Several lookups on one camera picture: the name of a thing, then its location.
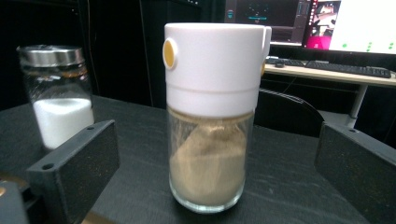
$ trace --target black table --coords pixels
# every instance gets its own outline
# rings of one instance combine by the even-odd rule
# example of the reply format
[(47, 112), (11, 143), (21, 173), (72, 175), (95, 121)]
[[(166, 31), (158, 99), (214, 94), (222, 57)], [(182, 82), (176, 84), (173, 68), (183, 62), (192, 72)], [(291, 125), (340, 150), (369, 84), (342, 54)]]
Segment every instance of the black table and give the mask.
[[(121, 161), (92, 211), (116, 223), (368, 223), (316, 172), (317, 138), (258, 126), (239, 202), (195, 214), (169, 189), (166, 111), (99, 96), (92, 103), (96, 121), (116, 121)], [(0, 171), (24, 179), (43, 156), (32, 107), (1, 111)]]

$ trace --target desk leg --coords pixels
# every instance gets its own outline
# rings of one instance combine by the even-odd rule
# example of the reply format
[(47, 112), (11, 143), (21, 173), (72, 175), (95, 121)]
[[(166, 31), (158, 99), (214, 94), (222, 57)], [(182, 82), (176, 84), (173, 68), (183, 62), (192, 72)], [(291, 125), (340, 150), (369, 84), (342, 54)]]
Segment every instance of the desk leg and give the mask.
[(355, 98), (352, 109), (349, 113), (348, 119), (346, 120), (346, 126), (350, 128), (355, 127), (356, 120), (358, 119), (359, 110), (361, 109), (361, 103), (363, 102), (364, 94), (367, 91), (367, 85), (361, 84), (359, 87), (358, 95)]

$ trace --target black chair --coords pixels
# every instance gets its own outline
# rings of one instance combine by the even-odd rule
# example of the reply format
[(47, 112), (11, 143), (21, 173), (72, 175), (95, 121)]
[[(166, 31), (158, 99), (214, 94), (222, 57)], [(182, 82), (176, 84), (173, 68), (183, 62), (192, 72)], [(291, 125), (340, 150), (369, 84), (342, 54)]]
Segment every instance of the black chair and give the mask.
[(276, 91), (260, 89), (254, 124), (287, 133), (319, 137), (324, 118), (308, 102)]

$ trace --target monitor screen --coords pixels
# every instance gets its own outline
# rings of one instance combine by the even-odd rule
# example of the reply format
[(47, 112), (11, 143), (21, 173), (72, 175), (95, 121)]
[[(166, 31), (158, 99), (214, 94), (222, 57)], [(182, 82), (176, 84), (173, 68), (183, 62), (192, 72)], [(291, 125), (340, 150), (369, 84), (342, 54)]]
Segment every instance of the monitor screen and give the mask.
[(272, 45), (303, 44), (313, 0), (226, 0), (224, 22), (272, 27)]
[(313, 0), (306, 49), (396, 54), (395, 0)]

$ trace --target container with white powder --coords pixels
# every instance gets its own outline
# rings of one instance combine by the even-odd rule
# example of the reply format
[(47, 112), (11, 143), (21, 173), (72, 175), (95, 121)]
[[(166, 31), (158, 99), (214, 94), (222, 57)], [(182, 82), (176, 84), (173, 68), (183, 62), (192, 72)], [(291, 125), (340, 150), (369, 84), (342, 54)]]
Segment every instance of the container with white powder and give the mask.
[(45, 149), (57, 148), (94, 123), (81, 48), (34, 45), (17, 52)]
[(225, 23), (164, 27), (169, 185), (196, 213), (241, 197), (271, 28)]

